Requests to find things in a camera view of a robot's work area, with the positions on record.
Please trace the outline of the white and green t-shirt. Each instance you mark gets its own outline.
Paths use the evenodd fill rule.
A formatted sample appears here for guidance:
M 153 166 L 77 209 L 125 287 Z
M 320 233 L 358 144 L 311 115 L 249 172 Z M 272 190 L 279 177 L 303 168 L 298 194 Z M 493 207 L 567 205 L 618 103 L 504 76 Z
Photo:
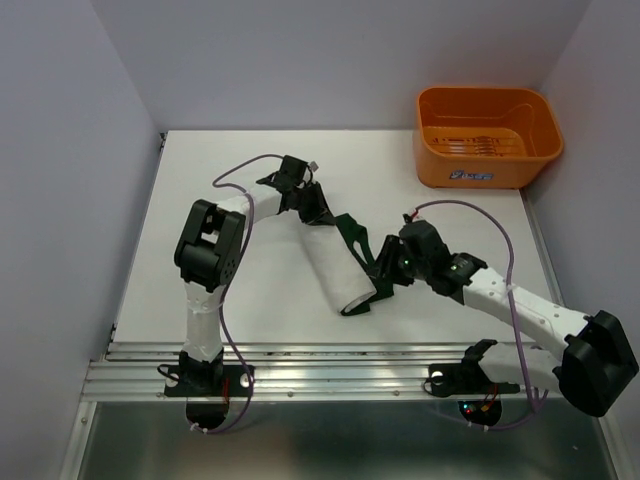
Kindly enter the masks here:
M 331 309 L 363 315 L 375 302 L 394 296 L 393 284 L 369 276 L 375 259 L 367 228 L 344 213 L 333 225 L 300 224 L 298 234 Z

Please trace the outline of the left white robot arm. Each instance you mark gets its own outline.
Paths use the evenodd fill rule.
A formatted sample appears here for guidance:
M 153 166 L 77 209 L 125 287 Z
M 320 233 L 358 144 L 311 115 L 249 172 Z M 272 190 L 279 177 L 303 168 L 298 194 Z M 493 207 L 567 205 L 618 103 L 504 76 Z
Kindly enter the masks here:
M 195 362 L 188 382 L 199 393 L 215 392 L 223 371 L 220 334 L 222 296 L 239 267 L 249 229 L 286 211 L 302 223 L 333 226 L 335 219 L 318 182 L 295 185 L 283 174 L 260 179 L 254 188 L 219 203 L 200 199 L 191 207 L 174 253 L 187 294 L 187 333 L 181 357 Z

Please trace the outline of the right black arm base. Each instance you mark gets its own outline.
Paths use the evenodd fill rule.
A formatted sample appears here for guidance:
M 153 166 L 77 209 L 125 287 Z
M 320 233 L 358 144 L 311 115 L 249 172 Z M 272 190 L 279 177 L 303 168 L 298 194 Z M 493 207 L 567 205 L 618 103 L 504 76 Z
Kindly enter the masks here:
M 432 364 L 422 383 L 423 390 L 437 398 L 452 395 L 517 394 L 520 386 L 494 382 L 480 368 L 486 352 L 497 345 L 496 340 L 483 339 L 465 350 L 459 363 Z

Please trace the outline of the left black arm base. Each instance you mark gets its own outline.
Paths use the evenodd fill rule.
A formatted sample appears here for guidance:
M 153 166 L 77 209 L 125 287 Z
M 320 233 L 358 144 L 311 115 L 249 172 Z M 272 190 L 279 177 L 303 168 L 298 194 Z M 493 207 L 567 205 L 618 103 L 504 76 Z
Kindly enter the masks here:
M 157 372 L 164 378 L 164 395 L 170 398 L 248 398 L 253 365 L 227 364 L 224 350 L 212 361 L 197 361 L 181 351 L 178 363 L 160 364 Z

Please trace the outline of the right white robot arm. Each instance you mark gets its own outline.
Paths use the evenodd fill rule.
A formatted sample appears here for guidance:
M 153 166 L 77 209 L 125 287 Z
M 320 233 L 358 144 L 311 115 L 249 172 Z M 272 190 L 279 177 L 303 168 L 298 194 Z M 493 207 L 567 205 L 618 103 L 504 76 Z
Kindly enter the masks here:
M 520 387 L 561 394 L 572 406 L 603 416 L 639 372 L 623 326 L 614 315 L 567 309 L 519 286 L 468 253 L 452 254 L 440 239 L 389 235 L 371 270 L 381 280 L 425 282 L 436 294 L 513 327 L 535 345 L 482 339 L 457 363 L 430 367 L 423 387 L 435 397 Z

